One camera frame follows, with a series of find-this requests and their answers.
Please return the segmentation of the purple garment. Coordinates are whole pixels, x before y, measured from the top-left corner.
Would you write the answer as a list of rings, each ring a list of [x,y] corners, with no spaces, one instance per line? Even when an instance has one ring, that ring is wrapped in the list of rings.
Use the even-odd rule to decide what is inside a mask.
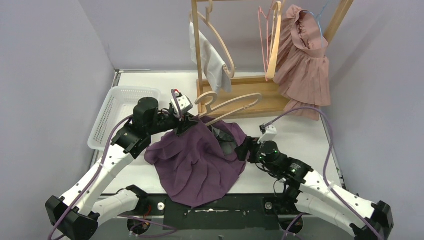
[[[170,131],[146,149],[161,186],[175,202],[196,208],[223,198],[246,167],[235,152],[247,135],[237,123],[194,117],[194,126]]]

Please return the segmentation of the white skirt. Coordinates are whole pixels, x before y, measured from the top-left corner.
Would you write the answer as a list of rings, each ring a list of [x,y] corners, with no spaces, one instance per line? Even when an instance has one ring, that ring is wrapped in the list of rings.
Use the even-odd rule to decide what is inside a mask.
[[[228,93],[231,92],[231,78],[225,71],[225,67],[228,66],[215,47],[201,32],[199,32],[199,46],[201,69],[203,70],[212,90],[216,93],[220,90],[224,90]]]

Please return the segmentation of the pink garment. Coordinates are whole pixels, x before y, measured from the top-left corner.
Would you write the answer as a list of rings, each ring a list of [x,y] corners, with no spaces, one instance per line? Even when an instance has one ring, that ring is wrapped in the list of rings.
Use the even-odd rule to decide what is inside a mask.
[[[289,99],[284,111],[314,121],[316,109],[331,105],[328,41],[322,36],[314,16],[291,5],[281,20],[281,32],[273,78],[278,92]]]

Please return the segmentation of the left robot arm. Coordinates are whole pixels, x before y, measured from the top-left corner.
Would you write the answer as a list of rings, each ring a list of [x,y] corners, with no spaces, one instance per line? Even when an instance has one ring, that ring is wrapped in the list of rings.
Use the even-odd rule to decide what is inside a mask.
[[[51,196],[46,204],[54,231],[69,240],[89,240],[98,227],[121,214],[143,213],[148,194],[135,185],[100,200],[100,196],[119,173],[152,143],[152,136],[190,126],[192,102],[186,95],[173,97],[169,109],[159,110],[153,97],[143,97],[133,114],[111,131],[100,160],[62,196]]]

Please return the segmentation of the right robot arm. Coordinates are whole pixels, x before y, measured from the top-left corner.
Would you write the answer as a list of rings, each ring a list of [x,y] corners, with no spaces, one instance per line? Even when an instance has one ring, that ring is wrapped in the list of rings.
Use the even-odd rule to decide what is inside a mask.
[[[363,199],[325,178],[311,166],[279,151],[277,143],[247,137],[235,152],[240,161],[287,185],[279,204],[289,213],[318,217],[347,232],[356,240],[387,240],[394,227],[392,209],[383,201]]]

